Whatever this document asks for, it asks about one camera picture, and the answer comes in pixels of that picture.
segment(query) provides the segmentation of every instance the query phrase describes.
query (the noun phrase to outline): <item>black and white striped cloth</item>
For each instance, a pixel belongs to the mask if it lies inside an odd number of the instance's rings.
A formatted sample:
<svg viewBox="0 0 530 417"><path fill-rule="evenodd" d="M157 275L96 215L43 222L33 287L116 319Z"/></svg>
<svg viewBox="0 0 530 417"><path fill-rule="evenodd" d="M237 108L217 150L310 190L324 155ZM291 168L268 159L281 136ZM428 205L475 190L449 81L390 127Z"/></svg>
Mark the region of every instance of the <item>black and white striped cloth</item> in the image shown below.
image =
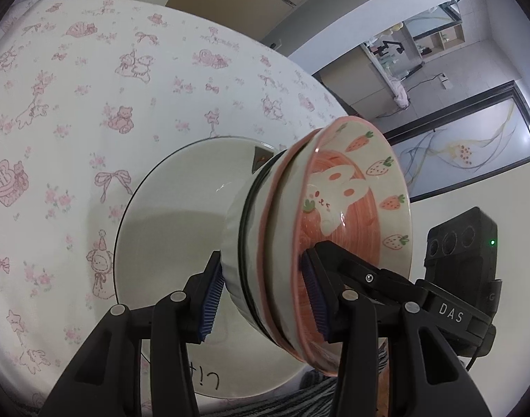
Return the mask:
<svg viewBox="0 0 530 417"><path fill-rule="evenodd" d="M379 373L388 362L386 342L379 348ZM234 409L209 412L203 417L328 417L336 389L336 378L310 371L302 379L300 390Z"/></svg>

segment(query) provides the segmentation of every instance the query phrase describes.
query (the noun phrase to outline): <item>cable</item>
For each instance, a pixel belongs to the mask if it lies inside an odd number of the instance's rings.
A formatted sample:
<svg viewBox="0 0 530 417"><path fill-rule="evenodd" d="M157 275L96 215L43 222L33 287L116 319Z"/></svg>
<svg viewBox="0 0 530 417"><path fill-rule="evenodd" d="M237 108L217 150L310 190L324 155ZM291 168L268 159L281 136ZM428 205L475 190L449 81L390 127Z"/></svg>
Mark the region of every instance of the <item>cable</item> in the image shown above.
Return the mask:
<svg viewBox="0 0 530 417"><path fill-rule="evenodd" d="M489 327L492 325L492 323L493 323L493 319L491 318L491 321L489 322ZM479 345L479 346L475 349L475 351L473 352L473 356L472 356L472 358L470 359L470 361L468 362L468 365L467 365L467 367L466 367L466 370L467 370L467 371L470 371L470 368L473 367L473 363L475 362L475 359L477 359L477 356L478 356L480 350L481 350L481 345Z"/></svg>
<svg viewBox="0 0 530 417"><path fill-rule="evenodd" d="M411 88L409 88L406 93L410 92L413 88L416 88L417 86L419 86L420 84L423 84L423 83L427 83L427 82L431 82L433 81L435 78L441 76L441 75L444 75L444 73L440 73L438 75L435 75L433 78L430 78L428 80L423 80L422 82L419 82L418 84L412 86ZM385 118L385 117L390 117L390 116L394 116L395 114L398 114L400 111L403 111L405 109L408 109L408 107L410 106L410 104L408 103L408 106L405 107L405 108L400 108L398 111L395 111L394 113L391 113L391 114L382 114L382 115L379 115L379 116L375 116L375 119L382 119L382 118Z"/></svg>
<svg viewBox="0 0 530 417"><path fill-rule="evenodd" d="M430 78L428 80L423 80L422 82L419 82L418 84L416 84L415 86L412 86L411 88L409 88L406 92L410 92L413 88L416 88L417 86L419 86L420 84L423 84L423 83L427 83L427 82L432 82L435 78L441 76L441 75L444 75L444 73L440 73L438 75L435 75L433 78Z"/></svg>
<svg viewBox="0 0 530 417"><path fill-rule="evenodd" d="M375 116L375 119L382 119L383 117L390 117L390 116L394 116L395 114L399 113L400 111L403 111L405 109L408 109L410 106L410 103L408 103L408 106L405 107L405 108L400 108L399 110L395 111L394 113L391 113L391 114L381 114L379 116Z"/></svg>

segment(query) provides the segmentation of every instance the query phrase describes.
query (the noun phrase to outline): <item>white cloth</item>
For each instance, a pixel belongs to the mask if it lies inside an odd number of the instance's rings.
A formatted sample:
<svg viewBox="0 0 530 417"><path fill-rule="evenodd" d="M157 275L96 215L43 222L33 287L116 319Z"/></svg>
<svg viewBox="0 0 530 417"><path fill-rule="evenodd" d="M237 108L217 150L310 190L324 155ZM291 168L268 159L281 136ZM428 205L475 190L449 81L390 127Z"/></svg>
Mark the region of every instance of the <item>white cloth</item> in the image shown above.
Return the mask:
<svg viewBox="0 0 530 417"><path fill-rule="evenodd" d="M219 135L282 149L341 115L287 58L207 20L127 0L15 5L0 28L6 390L39 405L116 302L118 224L158 162Z"/></svg>

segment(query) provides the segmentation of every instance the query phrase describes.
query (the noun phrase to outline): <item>cabinet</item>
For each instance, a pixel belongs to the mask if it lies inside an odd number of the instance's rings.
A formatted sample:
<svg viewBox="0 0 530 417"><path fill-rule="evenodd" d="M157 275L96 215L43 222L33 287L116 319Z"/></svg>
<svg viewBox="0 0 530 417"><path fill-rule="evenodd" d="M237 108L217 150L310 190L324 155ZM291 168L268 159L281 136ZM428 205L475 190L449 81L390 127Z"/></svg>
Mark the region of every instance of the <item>cabinet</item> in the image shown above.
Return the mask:
<svg viewBox="0 0 530 417"><path fill-rule="evenodd" d="M283 0L168 0L179 9L259 40L292 9Z"/></svg>

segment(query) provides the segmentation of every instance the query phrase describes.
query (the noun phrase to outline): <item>white bowl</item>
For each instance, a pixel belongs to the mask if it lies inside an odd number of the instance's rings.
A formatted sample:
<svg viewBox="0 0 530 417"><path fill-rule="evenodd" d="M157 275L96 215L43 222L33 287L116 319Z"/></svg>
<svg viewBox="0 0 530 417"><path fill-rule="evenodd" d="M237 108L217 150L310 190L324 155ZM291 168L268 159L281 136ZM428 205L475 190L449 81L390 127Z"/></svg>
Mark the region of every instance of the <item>white bowl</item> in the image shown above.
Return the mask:
<svg viewBox="0 0 530 417"><path fill-rule="evenodd" d="M221 243L222 274L227 290L239 312L255 329L298 360L301 360L301 357L279 331L269 310L263 277L264 232L272 195L284 168L318 131L315 130L296 142L281 157L273 159L274 164L264 165L246 182L228 210ZM248 194L254 182L259 179L263 182L255 189L245 224L242 224ZM240 228L243 230L244 226L245 233L241 234ZM240 246L240 237L243 237L243 246ZM240 264L241 256L243 256L243 264ZM244 273L246 274L246 287L242 286L241 274Z"/></svg>

